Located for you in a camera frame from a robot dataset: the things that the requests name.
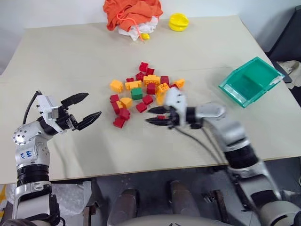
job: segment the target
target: green lego brick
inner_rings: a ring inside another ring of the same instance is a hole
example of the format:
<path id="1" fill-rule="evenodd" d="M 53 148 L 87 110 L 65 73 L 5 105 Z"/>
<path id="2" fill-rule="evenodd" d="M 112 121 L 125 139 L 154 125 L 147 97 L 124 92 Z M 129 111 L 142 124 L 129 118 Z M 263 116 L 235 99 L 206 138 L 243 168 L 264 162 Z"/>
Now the green lego brick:
<path id="1" fill-rule="evenodd" d="M 142 99 L 142 89 L 135 88 L 131 90 L 131 96 L 133 100 L 140 100 Z"/>

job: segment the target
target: yellow lego brick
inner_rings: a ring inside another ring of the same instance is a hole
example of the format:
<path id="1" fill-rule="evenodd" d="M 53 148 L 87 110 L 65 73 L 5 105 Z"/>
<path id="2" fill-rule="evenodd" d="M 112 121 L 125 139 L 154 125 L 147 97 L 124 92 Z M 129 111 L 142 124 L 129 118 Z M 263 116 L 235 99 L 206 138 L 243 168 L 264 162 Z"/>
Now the yellow lego brick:
<path id="1" fill-rule="evenodd" d="M 122 106 L 126 109 L 129 109 L 132 106 L 133 100 L 128 97 L 123 97 L 120 99 Z"/>
<path id="2" fill-rule="evenodd" d="M 156 101 L 158 106 L 162 106 L 164 104 L 165 94 L 166 93 L 162 93 L 161 95 L 156 96 Z"/>
<path id="3" fill-rule="evenodd" d="M 118 100 L 116 103 L 117 103 L 119 109 L 123 108 L 123 104 L 122 104 L 121 100 Z"/>
<path id="4" fill-rule="evenodd" d="M 142 82 L 141 80 L 131 81 L 131 82 L 126 82 L 125 85 L 126 85 L 126 90 L 132 90 L 141 87 Z"/>
<path id="5" fill-rule="evenodd" d="M 160 85 L 160 77 L 149 74 L 148 76 L 143 77 L 144 86 L 147 86 L 150 82 L 153 82 L 156 84 L 156 86 Z"/>
<path id="6" fill-rule="evenodd" d="M 123 84 L 122 84 L 122 82 L 120 82 L 118 80 L 113 80 L 110 83 L 110 88 L 114 92 L 121 93 L 123 91 Z"/>
<path id="7" fill-rule="evenodd" d="M 178 80 L 178 81 L 175 81 L 174 84 L 176 84 L 177 87 L 180 89 L 180 88 L 182 88 L 182 87 L 184 86 L 184 84 L 185 84 L 185 79 L 180 79 L 180 80 Z"/>
<path id="8" fill-rule="evenodd" d="M 166 93 L 169 90 L 169 86 L 167 83 L 160 84 L 156 89 L 156 96 L 161 95 L 162 93 Z"/>

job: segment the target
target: white wall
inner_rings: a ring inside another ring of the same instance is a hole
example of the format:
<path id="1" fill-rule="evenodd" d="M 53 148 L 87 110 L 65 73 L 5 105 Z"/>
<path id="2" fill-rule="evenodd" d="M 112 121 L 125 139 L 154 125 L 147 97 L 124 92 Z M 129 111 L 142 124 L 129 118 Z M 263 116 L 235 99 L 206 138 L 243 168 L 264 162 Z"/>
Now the white wall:
<path id="1" fill-rule="evenodd" d="M 103 0 L 0 0 L 0 74 L 24 28 L 106 22 Z M 264 51 L 269 51 L 301 0 L 161 0 L 162 18 L 238 14 Z"/>

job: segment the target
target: wire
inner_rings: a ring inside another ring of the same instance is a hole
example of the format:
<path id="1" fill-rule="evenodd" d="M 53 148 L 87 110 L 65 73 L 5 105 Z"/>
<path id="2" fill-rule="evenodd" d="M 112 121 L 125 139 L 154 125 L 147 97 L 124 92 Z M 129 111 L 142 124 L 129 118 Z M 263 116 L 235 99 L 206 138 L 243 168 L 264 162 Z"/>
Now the wire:
<path id="1" fill-rule="evenodd" d="M 206 130 L 204 130 L 204 128 L 201 128 L 203 133 L 205 134 L 206 138 L 209 140 L 209 142 L 211 143 L 212 147 L 215 149 L 215 151 L 218 154 L 218 157 L 220 158 L 220 160 L 223 162 L 223 157 L 222 154 L 220 152 L 220 150 L 217 148 L 217 146 L 215 145 L 215 143 L 213 142 L 213 140 L 210 138 L 210 136 L 208 135 L 208 133 L 206 132 Z"/>
<path id="2" fill-rule="evenodd" d="M 64 218 L 62 218 L 62 217 L 60 217 L 60 219 L 61 219 L 61 221 L 62 221 L 62 223 L 63 223 L 63 226 L 65 226 L 65 225 L 66 225 L 66 221 L 65 221 L 65 219 L 64 219 Z"/>
<path id="3" fill-rule="evenodd" d="M 211 157 L 216 161 L 217 164 L 219 164 L 219 165 L 221 164 L 220 161 L 217 159 L 217 157 L 213 154 L 213 152 L 205 144 L 203 144 L 201 141 L 199 141 L 194 136 L 184 132 L 183 130 L 181 130 L 177 127 L 174 127 L 174 129 L 177 130 L 179 133 L 182 133 L 182 134 L 190 137 L 191 139 L 195 140 L 196 142 L 198 142 L 211 155 Z"/>
<path id="4" fill-rule="evenodd" d="M 34 93 L 32 99 L 30 100 L 30 102 L 29 102 L 29 104 L 28 104 L 28 106 L 27 106 L 27 109 L 26 109 L 26 111 L 25 111 L 24 118 L 23 118 L 23 125 L 26 124 L 26 119 L 27 119 L 27 115 L 28 115 L 28 112 L 29 112 L 29 110 L 30 110 L 30 107 L 32 106 L 34 100 L 36 99 L 36 97 L 37 97 L 38 95 L 42 95 L 42 93 L 41 93 L 39 90 L 36 91 L 36 92 Z"/>

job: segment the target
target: red lego brick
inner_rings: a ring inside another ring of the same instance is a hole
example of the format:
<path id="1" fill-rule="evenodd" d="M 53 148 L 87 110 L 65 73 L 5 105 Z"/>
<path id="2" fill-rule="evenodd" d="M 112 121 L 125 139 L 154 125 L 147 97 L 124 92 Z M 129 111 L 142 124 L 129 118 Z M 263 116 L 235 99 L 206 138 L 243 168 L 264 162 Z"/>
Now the red lego brick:
<path id="1" fill-rule="evenodd" d="M 119 100 L 119 97 L 118 97 L 117 94 L 110 96 L 110 102 L 111 103 L 116 102 L 118 100 Z"/>
<path id="2" fill-rule="evenodd" d="M 146 110 L 147 107 L 143 102 L 141 102 L 141 103 L 136 105 L 136 108 L 140 113 L 142 113 Z"/>
<path id="3" fill-rule="evenodd" d="M 125 108 L 121 108 L 120 112 L 119 112 L 119 117 L 124 119 L 124 120 L 129 120 L 130 119 L 130 115 L 131 113 L 125 109 Z"/>
<path id="4" fill-rule="evenodd" d="M 147 71 L 146 71 L 146 76 L 149 75 L 149 74 L 154 74 L 154 73 L 155 73 L 155 69 L 148 68 Z"/>
<path id="5" fill-rule="evenodd" d="M 150 83 L 147 85 L 146 93 L 147 93 L 147 94 L 155 95 L 155 94 L 156 94 L 156 84 L 153 83 L 153 82 L 150 82 Z"/>
<path id="6" fill-rule="evenodd" d="M 179 89 L 179 87 L 177 87 L 177 85 L 176 85 L 176 84 L 172 84 L 172 85 L 170 85 L 169 87 L 170 87 L 170 88 L 172 88 L 172 87 L 176 87 L 176 88 L 178 88 L 178 89 Z"/>
<path id="7" fill-rule="evenodd" d="M 139 66 L 139 70 L 141 72 L 146 72 L 148 68 L 149 68 L 149 64 L 141 62 L 140 66 Z"/>
<path id="8" fill-rule="evenodd" d="M 166 83 L 167 85 L 169 85 L 169 78 L 168 76 L 161 76 L 160 79 L 160 84 Z"/>
<path id="9" fill-rule="evenodd" d="M 132 82 L 132 81 L 135 81 L 134 78 L 128 78 L 127 79 L 127 82 Z"/>
<path id="10" fill-rule="evenodd" d="M 142 101 L 143 101 L 143 103 L 145 103 L 145 105 L 149 105 L 154 100 L 152 99 L 152 97 L 150 95 L 146 95 L 145 97 L 142 98 Z"/>
<path id="11" fill-rule="evenodd" d="M 118 104 L 116 102 L 113 102 L 113 103 L 111 103 L 111 105 L 112 105 L 112 107 L 114 109 L 115 114 L 119 114 L 120 109 L 118 107 Z"/>
<path id="12" fill-rule="evenodd" d="M 115 121 L 113 122 L 113 125 L 116 126 L 116 127 L 118 127 L 118 128 L 121 128 L 121 129 L 122 129 L 124 123 L 125 123 L 125 120 L 118 117 L 118 118 L 116 118 Z"/>
<path id="13" fill-rule="evenodd" d="M 165 119 L 165 116 L 164 115 L 157 115 L 157 118 L 158 119 Z"/>
<path id="14" fill-rule="evenodd" d="M 139 72 L 137 75 L 136 75 L 136 80 L 140 80 L 140 81 L 143 81 L 143 77 L 144 77 L 144 73 L 142 72 Z"/>

